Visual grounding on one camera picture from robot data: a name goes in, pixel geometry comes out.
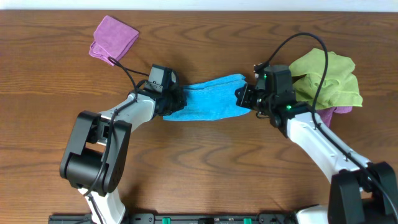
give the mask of crumpled green cloth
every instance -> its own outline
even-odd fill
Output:
[[[328,71],[315,109],[362,106],[363,99],[359,94],[358,81],[352,74],[355,69],[354,62],[349,57],[343,57],[334,52],[328,52],[328,57]],[[290,65],[289,69],[293,77],[305,75],[293,84],[297,101],[306,101],[312,105],[324,68],[325,53],[319,49],[312,49]]]

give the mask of wood grain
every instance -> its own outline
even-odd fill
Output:
[[[0,223],[45,223],[85,213],[59,162],[77,114],[103,111],[131,89],[119,68],[92,58],[93,32],[111,15],[141,32],[121,62],[176,69],[183,84],[242,73],[288,36],[313,32],[351,57],[362,108],[333,117],[353,149],[398,169],[398,14],[335,12],[0,12]],[[299,38],[275,63],[317,43]],[[128,209],[159,213],[257,213],[327,203],[329,184],[311,159],[254,114],[215,122],[156,118],[131,136],[119,185]]]

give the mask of pink cloth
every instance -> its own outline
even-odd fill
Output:
[[[322,121],[324,124],[328,127],[330,127],[330,121],[331,117],[333,116],[333,113],[349,113],[353,110],[352,106],[335,106],[332,108],[324,109],[324,110],[317,110],[317,113],[319,116],[321,116]]]
[[[108,60],[108,57],[111,56],[116,60],[120,60],[138,36],[139,33],[135,29],[110,16],[105,16],[94,32],[94,42],[91,44],[88,53],[92,57],[99,58],[113,65]]]

